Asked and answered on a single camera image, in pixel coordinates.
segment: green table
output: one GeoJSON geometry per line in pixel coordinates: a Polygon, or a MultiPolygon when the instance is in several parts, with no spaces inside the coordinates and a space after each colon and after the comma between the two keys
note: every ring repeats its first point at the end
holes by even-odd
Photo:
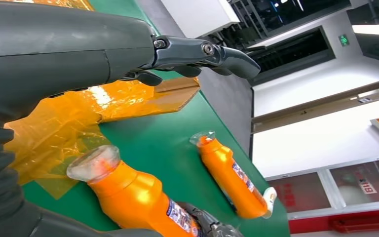
{"type": "MultiPolygon", "coordinates": [[[[121,14],[139,12],[132,0],[91,0],[101,12],[121,14]]],[[[176,74],[162,74],[164,78],[176,74]]],[[[198,93],[180,112],[105,123],[102,133],[120,148],[121,158],[133,168],[151,173],[163,183],[164,191],[175,201],[187,201],[208,210],[224,223],[240,229],[245,237],[288,237],[286,211],[277,201],[273,216],[268,219],[243,220],[236,216],[226,197],[202,164],[197,148],[189,138],[203,130],[214,130],[217,138],[234,152],[234,158],[263,192],[268,184],[249,161],[231,133],[198,93]]],[[[92,190],[78,183],[61,199],[55,200],[36,182],[23,186],[27,200],[43,208],[74,218],[97,230],[108,231],[118,226],[105,216],[92,190]]]]}

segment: exit sign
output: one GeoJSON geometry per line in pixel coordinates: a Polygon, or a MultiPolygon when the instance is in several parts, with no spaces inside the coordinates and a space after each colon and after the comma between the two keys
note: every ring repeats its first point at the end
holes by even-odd
{"type": "Polygon", "coordinates": [[[349,45],[349,40],[348,40],[348,38],[346,37],[346,35],[341,35],[341,36],[339,36],[339,41],[341,42],[342,47],[345,47],[345,46],[348,46],[348,45],[349,45]]]}

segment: orange plastic bottle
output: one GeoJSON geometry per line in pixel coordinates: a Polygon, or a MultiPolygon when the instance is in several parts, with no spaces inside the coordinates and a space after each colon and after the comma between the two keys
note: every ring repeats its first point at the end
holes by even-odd
{"type": "Polygon", "coordinates": [[[190,141],[197,145],[203,163],[240,217],[254,219],[268,212],[261,193],[234,161],[233,151],[216,139],[214,131],[197,133],[190,141]]]}
{"type": "Polygon", "coordinates": [[[91,151],[67,173],[88,183],[103,212],[121,228],[155,230],[163,237],[202,236],[195,220],[162,191],[161,181],[128,166],[115,146],[91,151]]]}

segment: floor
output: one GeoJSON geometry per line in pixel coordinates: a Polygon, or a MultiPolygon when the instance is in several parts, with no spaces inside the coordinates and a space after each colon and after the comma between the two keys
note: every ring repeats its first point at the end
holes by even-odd
{"type": "MultiPolygon", "coordinates": [[[[136,2],[162,35],[184,37],[161,0],[136,0],[136,2]]],[[[252,90],[248,81],[236,76],[224,77],[210,69],[203,69],[198,79],[208,102],[245,153],[249,154],[252,90]]]]}

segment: robotic hand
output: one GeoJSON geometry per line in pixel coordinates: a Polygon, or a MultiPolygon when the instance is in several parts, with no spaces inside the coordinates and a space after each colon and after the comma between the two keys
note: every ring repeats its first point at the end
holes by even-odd
{"type": "Polygon", "coordinates": [[[201,67],[253,78],[260,67],[244,53],[201,39],[156,37],[144,21],[48,5],[0,1],[0,236],[158,237],[143,230],[101,233],[24,200],[7,122],[31,113],[46,97],[120,80],[156,85],[150,69],[186,77],[201,67]]]}
{"type": "Polygon", "coordinates": [[[179,202],[199,223],[205,237],[243,237],[243,235],[231,225],[225,225],[205,210],[200,210],[187,202],[179,202]]]}

